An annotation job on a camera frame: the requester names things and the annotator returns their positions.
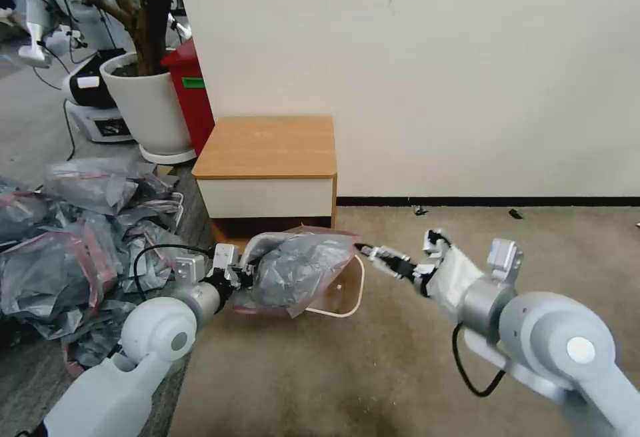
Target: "soil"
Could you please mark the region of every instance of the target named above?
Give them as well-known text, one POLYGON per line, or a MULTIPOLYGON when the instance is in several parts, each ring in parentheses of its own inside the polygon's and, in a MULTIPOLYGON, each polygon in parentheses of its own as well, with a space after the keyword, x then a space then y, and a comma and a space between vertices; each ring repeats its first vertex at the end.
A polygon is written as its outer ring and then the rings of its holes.
POLYGON ((131 63, 122 67, 116 67, 111 74, 116 77, 138 77, 138 65, 131 63))

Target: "gray cylindrical joint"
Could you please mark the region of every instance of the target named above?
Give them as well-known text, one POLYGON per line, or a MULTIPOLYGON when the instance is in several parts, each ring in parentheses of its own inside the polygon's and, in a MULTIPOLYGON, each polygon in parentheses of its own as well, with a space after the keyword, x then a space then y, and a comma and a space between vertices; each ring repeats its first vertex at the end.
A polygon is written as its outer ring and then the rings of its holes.
POLYGON ((486 276, 480 278, 471 284, 460 302, 460 321, 466 327, 485 336, 489 342, 497 342, 500 314, 515 296, 513 286, 486 276))
POLYGON ((608 330, 573 308, 542 316, 531 332, 531 347, 546 369, 570 380, 598 376, 615 359, 608 330))
POLYGON ((198 330, 216 313, 220 306, 220 294, 207 282, 198 282, 191 286, 181 286, 173 296, 189 306, 195 314, 198 330))

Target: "wooden nightstand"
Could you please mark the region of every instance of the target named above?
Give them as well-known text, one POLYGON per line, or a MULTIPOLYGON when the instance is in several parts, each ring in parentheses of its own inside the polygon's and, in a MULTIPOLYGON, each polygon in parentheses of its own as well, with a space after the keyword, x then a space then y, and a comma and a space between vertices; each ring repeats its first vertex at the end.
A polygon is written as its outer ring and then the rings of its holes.
POLYGON ((193 167, 217 242, 301 223, 333 227, 337 166, 331 117, 227 117, 193 167))

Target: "white drawer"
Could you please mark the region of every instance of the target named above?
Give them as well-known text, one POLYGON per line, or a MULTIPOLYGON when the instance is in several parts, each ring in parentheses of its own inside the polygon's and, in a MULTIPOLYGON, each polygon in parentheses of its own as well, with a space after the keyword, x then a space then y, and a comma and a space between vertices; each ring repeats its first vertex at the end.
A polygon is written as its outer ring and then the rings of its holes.
POLYGON ((212 219, 331 216, 333 179, 197 179, 212 219))

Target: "green label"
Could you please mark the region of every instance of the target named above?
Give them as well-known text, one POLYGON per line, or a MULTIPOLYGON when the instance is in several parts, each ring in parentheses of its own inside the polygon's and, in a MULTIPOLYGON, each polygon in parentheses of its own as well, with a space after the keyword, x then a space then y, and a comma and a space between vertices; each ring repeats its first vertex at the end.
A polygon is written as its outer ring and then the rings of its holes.
POLYGON ((185 89, 204 89, 205 81, 202 77, 183 77, 182 86, 185 89))

